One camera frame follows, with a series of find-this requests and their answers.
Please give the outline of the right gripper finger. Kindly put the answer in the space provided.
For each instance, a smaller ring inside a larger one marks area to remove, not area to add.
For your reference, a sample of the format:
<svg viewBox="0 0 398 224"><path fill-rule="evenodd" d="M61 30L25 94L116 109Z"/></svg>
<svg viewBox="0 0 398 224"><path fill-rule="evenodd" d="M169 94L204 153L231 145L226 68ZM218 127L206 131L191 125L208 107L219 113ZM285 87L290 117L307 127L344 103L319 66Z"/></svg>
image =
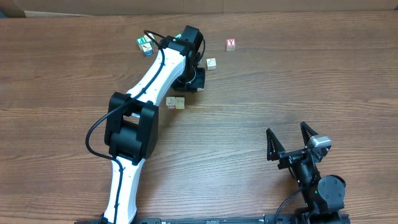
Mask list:
<svg viewBox="0 0 398 224"><path fill-rule="evenodd" d="M285 153L284 147L281 145L276 135L270 128L266 130L266 136L267 136L267 160L268 161L279 160L281 155Z"/></svg>
<svg viewBox="0 0 398 224"><path fill-rule="evenodd" d="M300 123L300 129L302 132L302 137L303 137L303 141L304 144L307 145L310 138L312 136L316 136L318 135L318 133L316 131L314 131L306 122L302 121Z"/></svg>

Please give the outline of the small wooden picture block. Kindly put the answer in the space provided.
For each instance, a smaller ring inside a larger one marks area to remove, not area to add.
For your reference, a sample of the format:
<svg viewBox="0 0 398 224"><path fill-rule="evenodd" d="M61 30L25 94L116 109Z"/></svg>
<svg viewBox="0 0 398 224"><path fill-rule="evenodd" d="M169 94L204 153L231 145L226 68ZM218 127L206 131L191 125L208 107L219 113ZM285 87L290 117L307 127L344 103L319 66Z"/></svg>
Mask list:
<svg viewBox="0 0 398 224"><path fill-rule="evenodd" d="M185 109L185 98L184 97L176 97L175 98L175 108L177 110Z"/></svg>

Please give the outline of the green letter L block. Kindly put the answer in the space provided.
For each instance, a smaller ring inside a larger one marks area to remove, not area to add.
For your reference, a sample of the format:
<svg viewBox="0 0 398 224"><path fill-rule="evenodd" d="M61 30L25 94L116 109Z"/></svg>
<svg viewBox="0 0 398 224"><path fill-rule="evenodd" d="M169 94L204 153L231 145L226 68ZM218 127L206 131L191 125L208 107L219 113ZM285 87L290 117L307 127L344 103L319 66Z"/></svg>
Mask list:
<svg viewBox="0 0 398 224"><path fill-rule="evenodd" d="M175 100L176 100L176 98L174 96L166 97L165 104L166 104L167 109L170 109L170 110L175 109Z"/></svg>

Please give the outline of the wooden block pencil picture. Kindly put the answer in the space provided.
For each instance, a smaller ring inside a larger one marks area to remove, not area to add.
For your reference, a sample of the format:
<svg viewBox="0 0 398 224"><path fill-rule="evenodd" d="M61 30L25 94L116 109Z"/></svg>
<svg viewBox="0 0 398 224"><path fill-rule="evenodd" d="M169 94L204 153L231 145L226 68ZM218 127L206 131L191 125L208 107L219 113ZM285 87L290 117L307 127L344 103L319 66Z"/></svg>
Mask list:
<svg viewBox="0 0 398 224"><path fill-rule="evenodd" d="M145 43L141 45L142 51L146 57L154 54L153 48L150 43Z"/></svg>

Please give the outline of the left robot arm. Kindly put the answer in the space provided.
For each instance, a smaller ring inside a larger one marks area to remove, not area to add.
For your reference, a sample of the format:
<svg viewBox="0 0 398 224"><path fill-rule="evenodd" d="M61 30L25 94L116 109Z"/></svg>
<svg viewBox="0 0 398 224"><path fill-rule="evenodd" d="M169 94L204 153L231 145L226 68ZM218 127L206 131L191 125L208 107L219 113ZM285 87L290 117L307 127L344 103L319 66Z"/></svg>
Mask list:
<svg viewBox="0 0 398 224"><path fill-rule="evenodd" d="M162 37L159 53L140 82L109 100L104 143L109 147L112 182L109 202L99 223L133 223L137 189L144 162L158 139L159 105L170 88L198 92L205 86L205 69L198 66L205 40L199 29L186 26L179 37Z"/></svg>

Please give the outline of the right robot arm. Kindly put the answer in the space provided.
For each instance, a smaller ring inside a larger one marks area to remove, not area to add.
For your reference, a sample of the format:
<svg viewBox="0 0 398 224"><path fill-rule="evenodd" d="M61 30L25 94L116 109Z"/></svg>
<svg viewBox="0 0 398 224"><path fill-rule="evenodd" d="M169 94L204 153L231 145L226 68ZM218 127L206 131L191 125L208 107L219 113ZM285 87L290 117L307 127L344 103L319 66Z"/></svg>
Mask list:
<svg viewBox="0 0 398 224"><path fill-rule="evenodd" d="M331 139L314 131L306 122L300 123L304 148L287 152L271 129L266 130L267 160L278 161L280 170L288 169L298 183L298 190L286 198L271 218L273 223L340 224L349 223L348 215L340 210L345 207L346 182L338 175L322 177L317 163L328 154ZM291 215L281 215L289 200L301 194L305 206Z"/></svg>

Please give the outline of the plain wooden block right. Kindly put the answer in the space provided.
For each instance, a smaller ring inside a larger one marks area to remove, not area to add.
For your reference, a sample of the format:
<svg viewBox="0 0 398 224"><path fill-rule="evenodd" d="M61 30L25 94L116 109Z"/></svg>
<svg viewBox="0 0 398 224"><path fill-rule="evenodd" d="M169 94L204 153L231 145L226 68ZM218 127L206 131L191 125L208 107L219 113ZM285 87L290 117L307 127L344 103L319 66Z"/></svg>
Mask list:
<svg viewBox="0 0 398 224"><path fill-rule="evenodd" d="M208 58L206 60L206 65L208 70L215 70L216 69L216 59L215 58Z"/></svg>

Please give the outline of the red letter Y block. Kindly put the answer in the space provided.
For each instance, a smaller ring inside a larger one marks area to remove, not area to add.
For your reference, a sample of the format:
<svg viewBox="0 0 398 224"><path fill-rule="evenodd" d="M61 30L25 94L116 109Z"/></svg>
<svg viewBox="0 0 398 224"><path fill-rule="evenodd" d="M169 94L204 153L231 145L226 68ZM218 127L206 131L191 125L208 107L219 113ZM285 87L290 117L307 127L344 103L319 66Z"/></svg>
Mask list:
<svg viewBox="0 0 398 224"><path fill-rule="evenodd" d="M226 51L234 51L236 48L236 39L226 39Z"/></svg>

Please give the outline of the wooden block number side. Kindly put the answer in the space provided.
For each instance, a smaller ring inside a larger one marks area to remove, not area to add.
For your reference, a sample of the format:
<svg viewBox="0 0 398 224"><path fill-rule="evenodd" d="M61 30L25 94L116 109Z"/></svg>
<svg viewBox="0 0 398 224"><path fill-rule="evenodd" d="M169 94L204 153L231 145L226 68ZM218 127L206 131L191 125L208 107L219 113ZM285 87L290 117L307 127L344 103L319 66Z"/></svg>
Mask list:
<svg viewBox="0 0 398 224"><path fill-rule="evenodd" d="M154 36L151 33L145 34L144 38L147 43L150 43L151 45L154 45L155 43L153 42Z"/></svg>

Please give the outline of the green letter wooden block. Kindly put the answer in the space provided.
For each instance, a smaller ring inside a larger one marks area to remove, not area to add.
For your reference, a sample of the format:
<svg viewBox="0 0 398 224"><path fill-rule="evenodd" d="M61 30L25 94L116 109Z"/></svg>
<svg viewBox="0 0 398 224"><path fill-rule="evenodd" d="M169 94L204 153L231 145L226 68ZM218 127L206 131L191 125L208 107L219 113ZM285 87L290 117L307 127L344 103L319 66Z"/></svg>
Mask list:
<svg viewBox="0 0 398 224"><path fill-rule="evenodd" d="M137 38L136 42L140 50L142 50L142 46L147 43L146 38L144 36Z"/></svg>

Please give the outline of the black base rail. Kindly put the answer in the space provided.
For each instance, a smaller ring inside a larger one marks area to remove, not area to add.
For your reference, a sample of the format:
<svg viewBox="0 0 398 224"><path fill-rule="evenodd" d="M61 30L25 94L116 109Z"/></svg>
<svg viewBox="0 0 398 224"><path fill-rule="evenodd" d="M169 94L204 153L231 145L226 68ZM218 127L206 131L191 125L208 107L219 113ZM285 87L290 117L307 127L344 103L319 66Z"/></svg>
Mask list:
<svg viewBox="0 0 398 224"><path fill-rule="evenodd" d="M134 224L273 224L275 215L265 215L263 217L239 217L239 218L193 218L193 219L168 219L161 220L160 218L134 218L131 223ZM92 220L85 222L75 222L75 224L100 224L100 223L110 223L106 220ZM276 223L278 224L294 224L294 223L306 223L300 222L295 218L294 215L278 215ZM349 224L351 220L348 215L341 215L341 221L337 220L320 220L315 219L311 223L342 223Z"/></svg>

